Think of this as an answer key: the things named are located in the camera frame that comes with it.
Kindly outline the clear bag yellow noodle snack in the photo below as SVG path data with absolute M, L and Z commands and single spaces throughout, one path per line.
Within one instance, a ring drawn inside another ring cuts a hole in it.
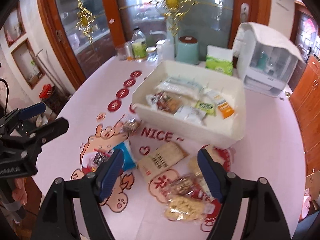
M 161 193 L 166 204 L 164 217 L 172 222 L 200 222 L 214 213 L 216 208 L 193 174 L 175 179 Z

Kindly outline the orange white snack packet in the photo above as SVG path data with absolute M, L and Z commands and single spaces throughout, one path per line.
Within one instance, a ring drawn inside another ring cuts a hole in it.
M 207 93 L 208 98 L 210 98 L 213 103 L 216 105 L 222 117 L 224 119 L 232 116 L 234 114 L 234 109 L 230 106 L 230 104 L 225 100 L 225 98 L 218 92 L 214 90 L 210 90 Z

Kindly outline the orange snack pack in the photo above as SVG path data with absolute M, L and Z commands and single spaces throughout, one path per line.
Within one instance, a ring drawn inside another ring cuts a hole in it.
M 170 114 L 175 114 L 183 105 L 182 101 L 167 92 L 159 92 L 153 94 L 150 98 L 151 107 L 158 111 L 164 111 Z

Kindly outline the black pattern snack packet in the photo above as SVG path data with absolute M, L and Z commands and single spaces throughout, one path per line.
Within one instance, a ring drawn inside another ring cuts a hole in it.
M 96 151 L 89 153 L 86 159 L 86 167 L 90 172 L 95 172 L 102 163 L 108 161 L 112 154 L 113 150 L 109 150 L 107 152 Z

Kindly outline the blue white snack packet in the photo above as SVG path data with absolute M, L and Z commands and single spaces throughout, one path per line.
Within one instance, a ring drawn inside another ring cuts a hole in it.
M 123 156 L 124 156 L 124 162 L 122 166 L 123 171 L 128 171 L 136 168 L 136 160 L 133 156 L 129 140 L 125 140 L 119 143 L 118 145 L 114 146 L 113 150 L 114 151 L 121 150 L 123 152 Z

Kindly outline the pink cartoon tablecloth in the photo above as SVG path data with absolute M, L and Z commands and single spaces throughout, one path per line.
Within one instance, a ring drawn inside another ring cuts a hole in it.
M 69 180 L 82 169 L 80 154 L 97 126 L 111 129 L 130 112 L 132 93 L 153 71 L 146 62 L 105 62 L 71 97 L 60 116 L 69 122 L 66 134 L 44 145 L 37 160 L 35 183 L 47 193 L 55 178 Z M 284 212 L 289 230 L 298 225 L 305 188 L 305 159 L 299 126 L 287 98 L 246 92 L 245 136 L 233 147 L 231 170 L 240 178 L 265 177 Z M 116 239 L 206 239 L 213 220 L 171 222 L 163 205 L 150 194 L 138 171 L 131 187 L 118 190 L 126 207 L 104 205 L 103 212 Z

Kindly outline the beige cracker packet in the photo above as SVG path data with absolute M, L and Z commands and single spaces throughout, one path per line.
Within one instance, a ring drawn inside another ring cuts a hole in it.
M 148 153 L 137 163 L 137 168 L 148 184 L 161 173 L 171 169 L 189 154 L 180 145 L 167 142 L 151 153 Z

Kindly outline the wooden glass sliding door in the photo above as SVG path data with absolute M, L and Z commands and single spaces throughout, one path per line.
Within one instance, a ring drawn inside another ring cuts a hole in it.
M 148 46 L 191 36 L 199 60 L 207 46 L 231 48 L 240 23 L 268 24 L 271 0 L 37 0 L 53 52 L 79 88 L 140 27 Z

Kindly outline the orange wooden cabinet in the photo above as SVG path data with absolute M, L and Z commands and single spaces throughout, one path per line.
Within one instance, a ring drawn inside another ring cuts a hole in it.
M 310 56 L 290 102 L 303 140 L 306 175 L 319 170 L 319 59 Z

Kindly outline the green label plastic bottle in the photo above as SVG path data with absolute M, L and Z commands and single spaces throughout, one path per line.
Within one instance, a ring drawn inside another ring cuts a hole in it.
M 142 33 L 139 26 L 133 29 L 131 47 L 136 61 L 146 60 L 146 36 Z

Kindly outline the small glass jar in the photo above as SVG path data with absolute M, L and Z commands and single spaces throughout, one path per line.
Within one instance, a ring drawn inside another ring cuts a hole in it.
M 147 61 L 149 62 L 155 62 L 158 58 L 157 56 L 157 47 L 148 47 L 146 49 L 147 53 Z

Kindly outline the clear teal snack bag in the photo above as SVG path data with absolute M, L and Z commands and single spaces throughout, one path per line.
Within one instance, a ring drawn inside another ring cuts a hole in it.
M 172 76 L 161 81 L 155 88 L 160 91 L 183 95 L 195 100 L 199 100 L 204 90 L 204 87 L 195 80 Z

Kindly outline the white cup sterilizer cabinet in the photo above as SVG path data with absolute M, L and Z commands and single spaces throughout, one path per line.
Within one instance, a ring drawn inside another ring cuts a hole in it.
M 239 25 L 233 43 L 238 77 L 244 87 L 273 98 L 280 96 L 299 62 L 299 49 L 286 36 L 266 25 Z

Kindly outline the green tissue box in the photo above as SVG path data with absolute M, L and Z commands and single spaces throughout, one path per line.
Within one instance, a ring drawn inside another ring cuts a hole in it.
M 229 76 L 233 75 L 233 52 L 231 49 L 207 46 L 206 69 Z

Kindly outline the teal ceramic canister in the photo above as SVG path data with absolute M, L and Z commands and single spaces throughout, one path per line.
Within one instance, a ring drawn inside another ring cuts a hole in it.
M 199 44 L 192 36 L 178 38 L 176 61 L 187 64 L 199 64 Z

